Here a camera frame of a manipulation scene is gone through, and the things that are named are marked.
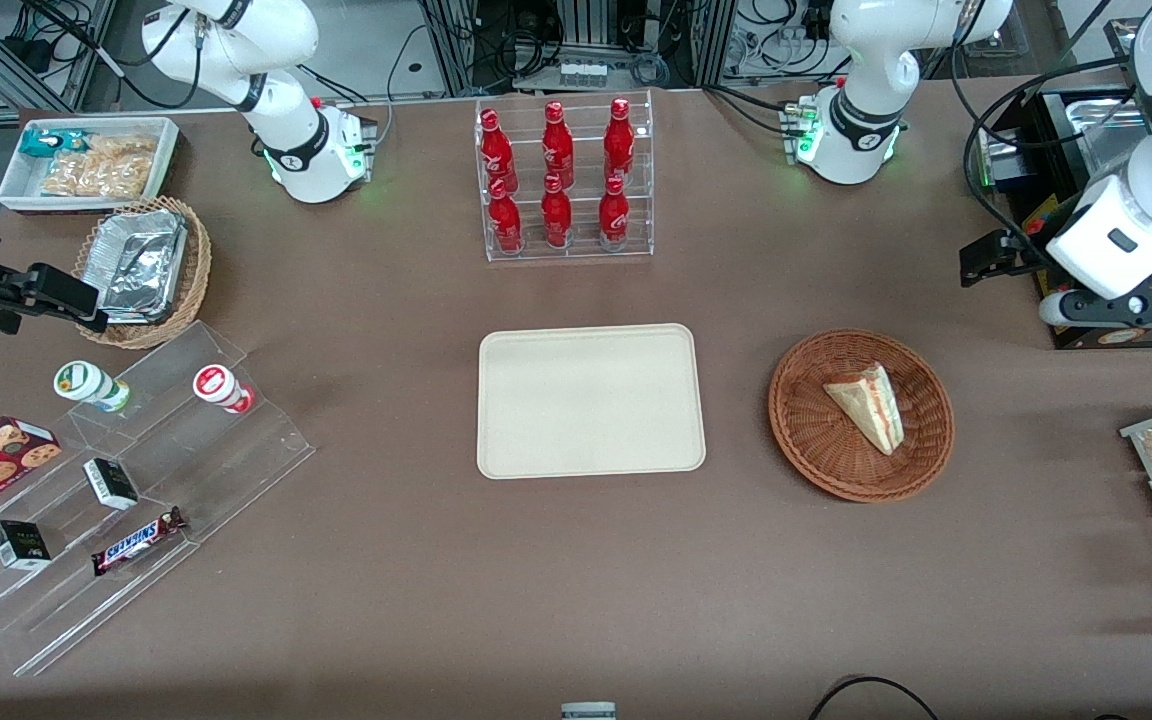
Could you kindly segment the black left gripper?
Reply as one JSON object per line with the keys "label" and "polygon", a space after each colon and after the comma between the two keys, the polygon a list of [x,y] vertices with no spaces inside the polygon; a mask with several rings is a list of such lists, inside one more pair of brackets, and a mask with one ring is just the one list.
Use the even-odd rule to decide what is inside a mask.
{"label": "black left gripper", "polygon": [[1023,232],[1014,234],[1014,245],[1010,232],[988,232],[958,250],[958,282],[964,290],[984,279],[1007,275],[1010,270],[1014,275],[1029,275],[1051,266],[1043,243]]}

